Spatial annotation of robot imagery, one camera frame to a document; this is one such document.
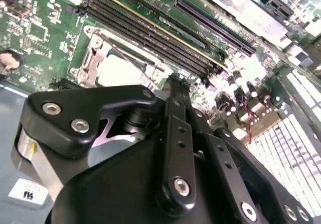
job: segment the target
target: surface-mount component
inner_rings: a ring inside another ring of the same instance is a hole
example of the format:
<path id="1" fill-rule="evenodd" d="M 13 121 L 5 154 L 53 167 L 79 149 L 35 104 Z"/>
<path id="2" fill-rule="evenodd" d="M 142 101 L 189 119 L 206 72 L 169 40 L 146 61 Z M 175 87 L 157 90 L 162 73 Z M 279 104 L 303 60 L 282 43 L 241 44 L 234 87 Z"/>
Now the surface-mount component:
<path id="1" fill-rule="evenodd" d="M 25 19 L 31 15 L 32 11 L 23 4 L 13 2 L 8 5 L 8 13 L 20 19 Z"/>

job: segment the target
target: green circuit board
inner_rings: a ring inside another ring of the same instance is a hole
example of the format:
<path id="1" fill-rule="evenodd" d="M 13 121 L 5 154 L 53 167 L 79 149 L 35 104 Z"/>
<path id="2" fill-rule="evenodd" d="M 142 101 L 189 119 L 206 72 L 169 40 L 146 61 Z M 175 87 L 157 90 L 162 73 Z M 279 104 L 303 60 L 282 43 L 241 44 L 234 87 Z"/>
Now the green circuit board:
<path id="1" fill-rule="evenodd" d="M 152 21 L 158 26 L 161 26 L 162 28 L 166 29 L 167 31 L 170 31 L 173 34 L 177 34 L 177 31 L 175 29 L 171 29 L 166 23 L 161 21 L 159 19 L 159 14 L 154 13 L 151 11 L 148 7 L 144 7 L 142 4 L 140 4 L 138 1 L 133 0 L 117 0 L 124 4 L 126 7 L 134 10 L 139 15 L 143 16 L 144 18 Z M 209 30 L 205 29 L 204 27 L 200 26 L 198 23 L 196 23 L 193 19 L 189 18 L 181 12 L 180 10 L 173 7 L 175 0 L 144 0 L 147 5 L 153 6 L 168 16 L 172 17 L 173 19 L 177 20 L 180 23 L 183 23 L 187 28 L 191 29 L 196 35 L 200 36 L 202 39 L 205 39 L 210 44 L 213 44 L 218 49 L 225 51 L 228 46 L 224 41 L 222 41 L 220 38 L 218 38 L 216 35 L 211 33 Z M 210 3 L 206 0 L 188 0 L 191 2 L 194 6 L 198 7 L 200 10 L 205 12 L 206 14 L 210 15 L 211 17 L 215 18 L 219 21 L 218 15 L 211 10 Z M 212 58 L 219 61 L 219 58 L 215 56 L 215 52 L 213 53 Z"/>
<path id="2" fill-rule="evenodd" d="M 210 42 L 215 47 L 203 48 L 202 43 L 191 42 L 191 36 L 182 34 L 164 23 L 159 18 L 159 14 L 137 1 L 114 1 L 174 35 L 182 43 L 187 42 L 194 49 L 213 59 L 214 62 L 225 66 L 221 61 L 219 51 L 227 50 L 226 42 L 174 8 L 174 0 L 144 1 L 175 18 L 195 32 L 197 36 L 205 39 L 205 42 Z M 255 42 L 256 36 L 249 34 L 232 19 L 229 20 L 229 17 L 214 4 L 208 0 L 188 1 L 250 42 L 257 49 L 256 56 L 259 62 L 269 64 L 272 68 L 278 63 L 273 62 L 275 58 L 269 55 L 268 50 Z M 79 68 L 89 43 L 88 37 L 83 32 L 84 26 L 91 25 L 99 28 L 105 28 L 105 26 L 88 16 L 79 17 L 73 14 L 73 9 L 70 7 L 72 3 L 68 0 L 23 0 L 22 4 L 27 9 L 20 9 L 20 5 L 17 4 L 16 12 L 29 10 L 32 13 L 32 16 L 23 20 L 17 20 L 0 8 L 0 50 L 11 49 L 17 52 L 22 56 L 24 65 L 9 73 L 0 70 L 0 74 L 4 73 L 8 76 L 8 82 L 30 92 L 47 90 L 53 79 L 67 78 L 76 83 L 75 76 L 70 73 L 70 69 Z M 294 36 L 298 42 L 304 42 L 303 45 L 312 40 L 306 33 L 300 35 L 297 31 L 290 31 L 289 34 Z M 233 61 L 231 55 L 226 54 L 226 57 Z"/>
<path id="3" fill-rule="evenodd" d="M 129 7 L 137 8 L 136 11 L 144 17 L 154 18 L 150 10 L 140 5 L 133 6 L 130 0 L 119 1 Z M 11 49 L 17 52 L 22 56 L 24 64 L 17 70 L 9 73 L 0 70 L 0 73 L 7 75 L 8 82 L 29 92 L 47 90 L 54 79 L 67 78 L 76 83 L 70 69 L 79 68 L 89 43 L 88 37 L 82 31 L 83 27 L 91 25 L 105 28 L 105 26 L 90 17 L 72 14 L 70 9 L 72 4 L 68 0 L 23 0 L 21 3 L 32 12 L 32 17 L 23 21 L 17 20 L 0 10 L 0 50 Z M 185 21 L 193 30 L 198 30 L 195 22 L 186 19 Z M 157 24 L 179 35 L 177 31 L 159 20 Z M 187 40 L 182 35 L 180 38 L 183 41 Z M 215 41 L 220 49 L 227 47 L 214 37 L 210 40 Z M 207 49 L 206 55 L 223 64 L 221 56 L 215 49 Z"/>
<path id="4" fill-rule="evenodd" d="M 47 90 L 53 78 L 74 81 L 69 66 L 81 64 L 83 55 L 78 53 L 87 47 L 77 44 L 82 26 L 95 22 L 67 12 L 67 0 L 24 0 L 24 5 L 33 11 L 32 18 L 18 21 L 0 14 L 0 49 L 12 49 L 24 61 L 21 68 L 8 74 L 7 81 L 30 92 Z M 74 52 L 66 51 L 65 46 L 76 45 Z"/>

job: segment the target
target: screw hole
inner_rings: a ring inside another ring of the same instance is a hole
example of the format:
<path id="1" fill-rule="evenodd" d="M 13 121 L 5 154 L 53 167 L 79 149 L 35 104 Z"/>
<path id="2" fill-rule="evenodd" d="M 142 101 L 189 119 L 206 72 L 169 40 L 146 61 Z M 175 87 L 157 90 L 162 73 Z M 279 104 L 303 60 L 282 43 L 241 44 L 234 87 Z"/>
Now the screw hole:
<path id="1" fill-rule="evenodd" d="M 217 148 L 218 148 L 220 151 L 222 151 L 222 152 L 224 151 L 223 147 L 220 146 L 220 145 L 218 145 Z"/>
<path id="2" fill-rule="evenodd" d="M 231 166 L 229 163 L 227 163 L 227 162 L 225 162 L 225 166 L 226 166 L 227 168 L 229 168 L 229 169 L 232 169 L 232 166 Z"/>
<path id="3" fill-rule="evenodd" d="M 151 93 L 148 90 L 142 92 L 146 97 L 151 98 Z"/>
<path id="4" fill-rule="evenodd" d="M 179 127 L 179 131 L 180 131 L 181 133 L 184 133 L 184 132 L 185 132 L 185 129 L 183 129 L 182 127 Z"/>
<path id="5" fill-rule="evenodd" d="M 185 148 L 185 144 L 182 141 L 179 141 L 178 144 L 181 148 Z"/>
<path id="6" fill-rule="evenodd" d="M 173 102 L 175 103 L 175 105 L 177 105 L 177 106 L 181 106 L 181 103 L 180 103 L 180 102 L 178 102 L 177 100 L 173 100 Z"/>

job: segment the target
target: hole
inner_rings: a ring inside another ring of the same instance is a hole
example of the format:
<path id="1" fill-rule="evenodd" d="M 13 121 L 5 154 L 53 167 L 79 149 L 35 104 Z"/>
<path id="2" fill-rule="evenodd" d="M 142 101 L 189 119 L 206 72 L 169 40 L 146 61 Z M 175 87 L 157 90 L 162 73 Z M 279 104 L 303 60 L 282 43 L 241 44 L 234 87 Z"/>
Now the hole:
<path id="1" fill-rule="evenodd" d="M 185 144 L 182 141 L 179 141 L 178 144 L 181 148 L 185 148 Z"/>
<path id="2" fill-rule="evenodd" d="M 151 93 L 148 90 L 142 92 L 146 97 L 151 98 Z"/>
<path id="3" fill-rule="evenodd" d="M 198 110 L 195 110 L 195 113 L 196 113 L 196 115 L 198 116 L 198 117 L 202 117 L 203 116 L 203 114 L 200 112 L 200 111 L 198 111 Z"/>
<path id="4" fill-rule="evenodd" d="M 179 131 L 180 131 L 181 133 L 184 133 L 184 132 L 185 132 L 185 129 L 183 129 L 182 127 L 179 127 Z"/>
<path id="5" fill-rule="evenodd" d="M 225 162 L 225 166 L 226 166 L 227 168 L 229 168 L 229 169 L 232 169 L 232 166 L 231 166 L 229 163 L 227 163 L 227 162 Z"/>
<path id="6" fill-rule="evenodd" d="M 48 107 L 48 110 L 54 112 L 54 111 L 57 110 L 57 107 L 49 106 L 49 107 Z"/>
<path id="7" fill-rule="evenodd" d="M 180 103 L 180 102 L 178 102 L 177 100 L 173 100 L 173 102 L 175 103 L 175 105 L 177 105 L 177 106 L 181 106 L 181 103 Z"/>
<path id="8" fill-rule="evenodd" d="M 218 145 L 217 148 L 218 148 L 220 151 L 222 151 L 222 152 L 224 151 L 223 147 L 220 146 L 220 145 Z"/>
<path id="9" fill-rule="evenodd" d="M 250 215 L 253 215 L 253 212 L 251 209 L 246 209 L 247 213 L 249 213 Z"/>

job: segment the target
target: motherboard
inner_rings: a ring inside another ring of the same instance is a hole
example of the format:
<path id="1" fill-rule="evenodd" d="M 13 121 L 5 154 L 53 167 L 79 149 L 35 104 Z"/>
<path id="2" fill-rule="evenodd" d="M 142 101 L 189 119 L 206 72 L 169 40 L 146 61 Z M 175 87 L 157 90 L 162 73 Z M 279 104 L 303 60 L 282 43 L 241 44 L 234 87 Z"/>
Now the motherboard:
<path id="1" fill-rule="evenodd" d="M 320 0 L 0 0 L 0 75 L 28 92 L 155 90 L 176 72 L 211 116 L 238 73 L 251 95 L 283 65 L 302 66 L 320 18 Z"/>

